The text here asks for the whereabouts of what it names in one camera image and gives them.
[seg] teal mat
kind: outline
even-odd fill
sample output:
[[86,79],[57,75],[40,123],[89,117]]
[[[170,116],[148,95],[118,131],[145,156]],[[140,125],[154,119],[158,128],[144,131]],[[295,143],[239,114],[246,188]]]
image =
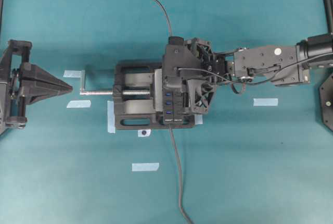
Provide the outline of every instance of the teal mat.
[[[174,35],[215,51],[295,45],[327,32],[322,0],[160,0]],[[110,88],[120,60],[161,60],[168,39],[150,0],[5,0],[1,49],[33,42],[31,62],[62,77],[87,70],[87,89]],[[184,207],[195,223],[331,223],[333,138],[321,123],[318,86],[265,84],[238,96],[219,88],[204,124],[175,130]],[[27,108],[28,125],[0,138],[0,223],[185,223],[169,133],[107,133],[108,97],[74,92]],[[253,107],[253,98],[278,107]],[[91,108],[67,109],[90,99]],[[132,163],[160,163],[131,172]]]

